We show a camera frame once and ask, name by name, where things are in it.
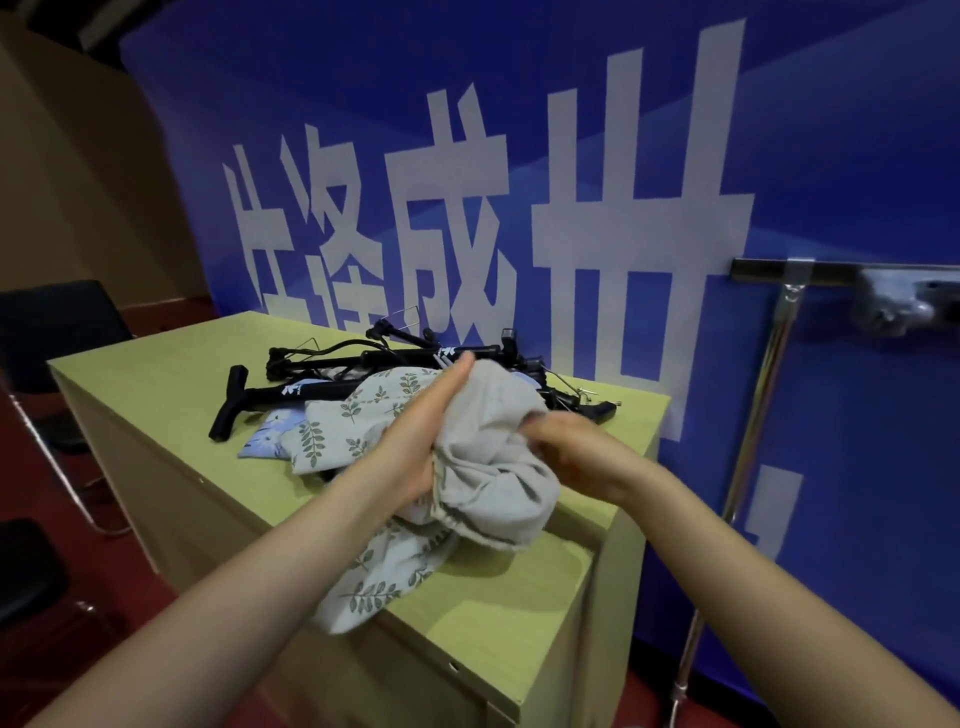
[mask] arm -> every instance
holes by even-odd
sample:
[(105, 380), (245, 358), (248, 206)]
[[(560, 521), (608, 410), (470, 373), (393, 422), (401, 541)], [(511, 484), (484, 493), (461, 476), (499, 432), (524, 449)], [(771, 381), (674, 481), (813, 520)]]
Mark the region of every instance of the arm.
[(31, 726), (219, 725), (374, 531), (430, 490), (430, 448), (471, 365), (461, 356), (370, 454), (114, 649)]
[(667, 469), (569, 413), (524, 434), (561, 482), (630, 514), (784, 725), (960, 726), (939, 693)]

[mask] blue banner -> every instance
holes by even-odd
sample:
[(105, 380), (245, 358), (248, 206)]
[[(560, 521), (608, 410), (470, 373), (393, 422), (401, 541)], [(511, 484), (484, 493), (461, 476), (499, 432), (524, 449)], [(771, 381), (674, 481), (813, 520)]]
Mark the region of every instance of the blue banner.
[[(535, 5), (179, 0), (122, 50), (221, 313), (513, 326), (669, 394), (660, 458), (719, 507), (773, 295), (730, 259), (960, 263), (960, 5)], [(960, 349), (849, 304), (804, 303), (741, 527), (957, 701)], [(637, 636), (689, 615), (648, 553)], [(749, 694), (712, 638), (697, 668)]]

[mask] forearm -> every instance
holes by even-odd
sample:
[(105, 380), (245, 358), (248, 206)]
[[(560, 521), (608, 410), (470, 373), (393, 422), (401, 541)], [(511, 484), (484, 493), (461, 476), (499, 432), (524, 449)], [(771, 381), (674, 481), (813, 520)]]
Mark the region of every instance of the forearm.
[(390, 516), (364, 465), (189, 590), (34, 726), (219, 725)]
[(785, 725), (960, 725), (906, 665), (667, 470), (638, 462), (627, 492), (624, 508)]

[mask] wall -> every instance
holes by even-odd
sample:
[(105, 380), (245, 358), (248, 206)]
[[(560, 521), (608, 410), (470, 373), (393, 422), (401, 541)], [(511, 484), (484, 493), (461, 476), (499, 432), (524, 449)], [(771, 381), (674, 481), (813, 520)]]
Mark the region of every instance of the wall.
[(0, 13), (0, 290), (95, 278), (118, 305), (206, 294), (163, 154), (125, 74)]
[[(960, 263), (954, 0), (381, 5), (179, 0), (127, 39), (222, 312), (513, 324), (672, 395), (660, 459), (719, 507), (774, 295), (730, 258)], [(849, 295), (804, 303), (741, 527), (960, 700), (960, 350)], [(636, 635), (679, 654), (689, 615), (648, 552)], [(697, 668), (749, 691), (713, 637)]]

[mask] hand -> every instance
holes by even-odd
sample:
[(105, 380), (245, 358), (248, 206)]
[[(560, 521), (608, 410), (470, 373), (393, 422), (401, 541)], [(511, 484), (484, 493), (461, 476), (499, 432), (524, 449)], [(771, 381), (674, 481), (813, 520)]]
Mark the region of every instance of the hand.
[(520, 428), (560, 482), (585, 496), (623, 505), (643, 458), (586, 417), (549, 412)]
[(467, 383), (473, 362), (472, 353), (462, 353), (452, 367), (407, 403), (376, 447), (357, 461), (357, 466), (371, 468), (368, 478), (389, 488), (388, 500), (394, 511), (433, 487), (433, 443), (450, 401)]

